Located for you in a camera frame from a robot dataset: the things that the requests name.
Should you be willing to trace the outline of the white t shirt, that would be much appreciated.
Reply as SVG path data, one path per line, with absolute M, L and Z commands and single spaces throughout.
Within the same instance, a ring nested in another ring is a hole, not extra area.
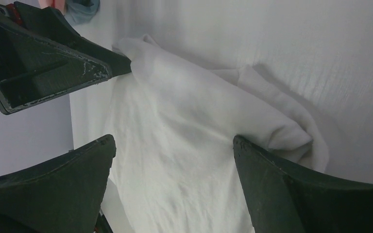
M 116 44 L 131 74 L 116 81 L 105 132 L 111 169 L 137 233 L 252 233 L 233 138 L 323 172 L 329 148 L 310 114 L 252 67 L 207 70 L 148 35 Z

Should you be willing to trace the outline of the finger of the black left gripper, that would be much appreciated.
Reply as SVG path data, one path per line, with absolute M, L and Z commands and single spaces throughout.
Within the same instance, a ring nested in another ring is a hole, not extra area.
M 34 35 L 60 44 L 73 55 L 79 55 L 101 64 L 110 70 L 111 77 L 131 73 L 131 61 L 79 35 L 67 23 L 59 10 L 52 7 L 40 9 L 21 2 L 14 2 L 22 26 Z
M 111 78 L 110 70 L 22 26 L 0 4 L 0 111 L 13 114 Z

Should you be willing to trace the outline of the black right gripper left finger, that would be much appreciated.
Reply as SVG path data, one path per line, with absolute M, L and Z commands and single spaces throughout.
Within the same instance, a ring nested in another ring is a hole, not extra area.
M 101 203 L 115 155 L 107 134 L 0 176 L 0 233 L 110 233 Z

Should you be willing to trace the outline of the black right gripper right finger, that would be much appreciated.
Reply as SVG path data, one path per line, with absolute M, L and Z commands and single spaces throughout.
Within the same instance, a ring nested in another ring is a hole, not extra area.
M 257 233 L 373 233 L 373 184 L 313 171 L 240 135 L 233 144 Z

